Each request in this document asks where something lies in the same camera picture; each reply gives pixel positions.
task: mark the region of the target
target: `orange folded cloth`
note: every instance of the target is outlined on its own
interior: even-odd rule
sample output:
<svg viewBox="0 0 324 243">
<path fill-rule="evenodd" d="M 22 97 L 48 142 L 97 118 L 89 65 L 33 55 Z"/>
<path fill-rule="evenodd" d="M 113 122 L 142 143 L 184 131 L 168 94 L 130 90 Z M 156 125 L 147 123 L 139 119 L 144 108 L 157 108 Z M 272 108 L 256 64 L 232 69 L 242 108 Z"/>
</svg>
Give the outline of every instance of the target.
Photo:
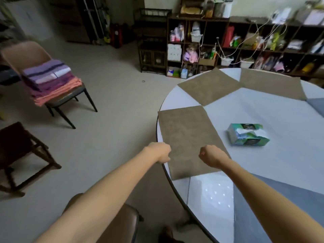
<svg viewBox="0 0 324 243">
<path fill-rule="evenodd" d="M 71 81 L 69 81 L 67 84 L 52 91 L 48 95 L 35 98 L 34 102 L 37 106 L 42 106 L 44 103 L 48 102 L 49 100 L 51 100 L 63 93 L 66 93 L 75 87 L 81 86 L 81 85 L 82 85 L 82 81 L 79 78 L 75 77 L 75 78 L 71 79 Z"/>
</svg>

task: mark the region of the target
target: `green packet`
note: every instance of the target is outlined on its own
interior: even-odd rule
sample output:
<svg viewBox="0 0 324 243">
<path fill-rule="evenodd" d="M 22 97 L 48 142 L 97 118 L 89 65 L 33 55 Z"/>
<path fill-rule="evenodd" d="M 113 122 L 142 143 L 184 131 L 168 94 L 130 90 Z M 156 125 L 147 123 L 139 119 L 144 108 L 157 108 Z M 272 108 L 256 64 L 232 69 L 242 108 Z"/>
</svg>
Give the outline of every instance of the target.
<svg viewBox="0 0 324 243">
<path fill-rule="evenodd" d="M 230 124 L 227 131 L 233 145 L 264 146 L 270 141 L 261 124 Z"/>
</svg>

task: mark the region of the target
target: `wooden chair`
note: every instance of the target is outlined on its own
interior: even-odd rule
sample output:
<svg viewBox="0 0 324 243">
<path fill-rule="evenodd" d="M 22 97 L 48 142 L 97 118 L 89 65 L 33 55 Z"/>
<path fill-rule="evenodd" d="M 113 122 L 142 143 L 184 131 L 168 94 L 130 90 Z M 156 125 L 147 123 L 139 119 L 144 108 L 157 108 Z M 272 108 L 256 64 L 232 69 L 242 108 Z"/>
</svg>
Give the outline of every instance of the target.
<svg viewBox="0 0 324 243">
<path fill-rule="evenodd" d="M 45 49 L 43 49 L 38 43 L 33 41 L 22 42 L 4 48 L 1 51 L 1 55 L 2 58 L 11 66 L 11 68 L 15 70 L 23 79 L 25 78 L 25 76 L 23 75 L 24 69 L 42 65 L 43 63 L 52 59 L 51 56 L 45 51 Z M 64 118 L 64 120 L 68 122 L 73 129 L 75 129 L 75 126 L 71 123 L 71 121 L 59 107 L 73 98 L 75 98 L 76 101 L 79 101 L 77 99 L 77 96 L 83 92 L 86 94 L 95 112 L 98 112 L 84 84 L 70 90 L 67 93 L 55 97 L 54 99 L 51 99 L 45 104 L 45 106 L 53 117 L 54 113 L 52 111 L 52 108 L 57 111 L 58 114 L 62 118 Z"/>
<path fill-rule="evenodd" d="M 5 171 L 6 178 L 10 185 L 10 188 L 0 185 L 0 191 L 22 197 L 25 193 L 21 190 L 32 181 L 38 179 L 44 172 L 48 171 L 52 167 L 61 169 L 61 166 L 55 162 L 47 149 L 48 147 L 25 130 L 20 122 L 14 123 L 0 130 L 0 170 L 3 169 Z M 18 159 L 30 153 L 33 153 L 45 160 L 48 165 L 36 174 L 32 175 L 26 181 L 16 185 L 14 178 L 12 177 L 14 169 L 10 166 Z"/>
<path fill-rule="evenodd" d="M 64 212 L 81 196 L 82 193 L 73 196 L 64 209 Z M 138 222 L 143 221 L 143 217 L 140 216 L 134 207 L 124 204 L 96 243 L 134 243 Z"/>
</svg>

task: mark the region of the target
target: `white basket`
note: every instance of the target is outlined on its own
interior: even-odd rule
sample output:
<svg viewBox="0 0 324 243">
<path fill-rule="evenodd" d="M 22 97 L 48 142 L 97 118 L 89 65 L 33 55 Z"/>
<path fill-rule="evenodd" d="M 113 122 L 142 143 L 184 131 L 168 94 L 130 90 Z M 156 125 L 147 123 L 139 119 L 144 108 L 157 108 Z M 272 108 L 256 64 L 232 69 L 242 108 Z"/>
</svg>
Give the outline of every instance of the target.
<svg viewBox="0 0 324 243">
<path fill-rule="evenodd" d="M 249 60 L 249 61 L 242 61 L 241 58 L 241 68 L 250 68 L 250 66 L 254 63 L 254 60 Z"/>
<path fill-rule="evenodd" d="M 194 35 L 192 33 L 190 33 L 190 34 L 191 34 L 191 41 L 192 42 L 198 42 L 198 43 L 200 42 L 202 34 L 201 35 Z"/>
<path fill-rule="evenodd" d="M 234 60 L 234 58 L 232 58 L 232 57 L 225 57 L 225 58 L 221 58 L 221 59 L 222 59 L 222 62 L 221 62 L 222 66 L 229 66 L 230 63 Z"/>
</svg>

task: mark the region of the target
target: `white tabletop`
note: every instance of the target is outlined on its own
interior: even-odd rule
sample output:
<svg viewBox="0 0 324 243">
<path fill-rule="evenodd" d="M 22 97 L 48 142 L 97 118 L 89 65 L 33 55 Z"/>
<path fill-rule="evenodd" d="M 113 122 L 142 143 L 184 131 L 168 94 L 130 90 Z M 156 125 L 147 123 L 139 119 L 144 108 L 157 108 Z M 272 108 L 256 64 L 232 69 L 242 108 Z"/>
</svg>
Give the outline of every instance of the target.
<svg viewBox="0 0 324 243">
<path fill-rule="evenodd" d="M 239 81 L 241 69 L 221 69 Z M 308 98 L 324 90 L 302 81 Z M 176 86 L 161 110 L 200 104 Z M 324 118 L 307 102 L 241 88 L 204 107 L 231 158 L 247 171 L 324 194 Z M 232 146 L 230 123 L 259 123 L 270 142 L 264 147 Z M 157 123 L 157 140 L 163 141 Z M 165 168 L 170 177 L 168 164 Z M 201 225 L 220 243 L 234 241 L 233 182 L 223 172 L 172 181 L 176 192 Z"/>
</svg>

